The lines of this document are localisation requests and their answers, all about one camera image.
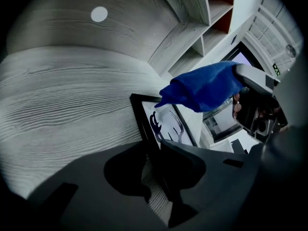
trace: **blue cloth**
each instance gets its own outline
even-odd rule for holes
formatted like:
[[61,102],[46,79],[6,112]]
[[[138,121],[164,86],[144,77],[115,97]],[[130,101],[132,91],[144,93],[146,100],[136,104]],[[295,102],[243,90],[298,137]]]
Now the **blue cloth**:
[[162,101],[155,107],[167,103],[183,104],[195,112],[218,108],[243,88],[232,72],[232,67],[237,64],[231,61],[219,62],[172,79],[170,85],[159,92]]

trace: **hand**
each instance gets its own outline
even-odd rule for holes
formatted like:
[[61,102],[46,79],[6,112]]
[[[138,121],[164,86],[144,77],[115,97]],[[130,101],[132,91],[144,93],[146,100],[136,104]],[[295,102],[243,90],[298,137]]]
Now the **hand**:
[[240,100],[240,94],[237,93],[233,96],[233,110],[232,110],[232,116],[236,119],[237,113],[240,112],[242,109],[241,104],[239,103]]

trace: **exit sign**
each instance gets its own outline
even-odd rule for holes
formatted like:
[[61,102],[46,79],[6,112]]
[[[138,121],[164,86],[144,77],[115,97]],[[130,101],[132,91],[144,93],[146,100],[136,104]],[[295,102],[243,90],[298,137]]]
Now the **exit sign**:
[[273,69],[275,70],[276,75],[279,76],[280,72],[276,64],[273,65]]

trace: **picture frame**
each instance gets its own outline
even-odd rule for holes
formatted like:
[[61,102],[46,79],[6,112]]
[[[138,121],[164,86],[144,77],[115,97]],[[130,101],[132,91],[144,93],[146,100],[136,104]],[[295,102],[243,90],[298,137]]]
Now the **picture frame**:
[[[156,109],[154,106],[161,102],[161,98],[135,93],[130,96],[130,101],[142,140],[150,142],[155,150],[160,150],[160,139],[198,146],[176,105],[166,104]],[[164,120],[170,120],[172,123],[170,128],[166,128],[168,124],[162,124],[162,120],[159,119],[157,113],[161,111],[164,112],[162,115]]]

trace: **shelf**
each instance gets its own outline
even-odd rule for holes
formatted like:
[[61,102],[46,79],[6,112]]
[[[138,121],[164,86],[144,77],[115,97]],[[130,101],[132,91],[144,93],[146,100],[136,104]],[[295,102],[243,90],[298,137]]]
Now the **shelf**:
[[222,0],[208,0],[208,4],[210,9],[211,25],[223,17],[233,7],[233,5]]
[[201,36],[193,45],[192,48],[198,52],[201,56],[204,56],[204,43],[203,43],[203,37]]
[[187,73],[193,69],[203,57],[193,48],[189,48],[184,55],[170,68],[169,73],[173,77],[177,77],[183,73]]
[[208,28],[209,26],[198,23],[179,23],[159,45],[148,63],[161,76]]
[[210,25],[208,0],[182,0],[182,2],[191,18]]
[[226,37],[226,33],[214,28],[208,29],[203,34],[203,42],[204,42],[204,53],[205,56],[216,46],[224,37]]

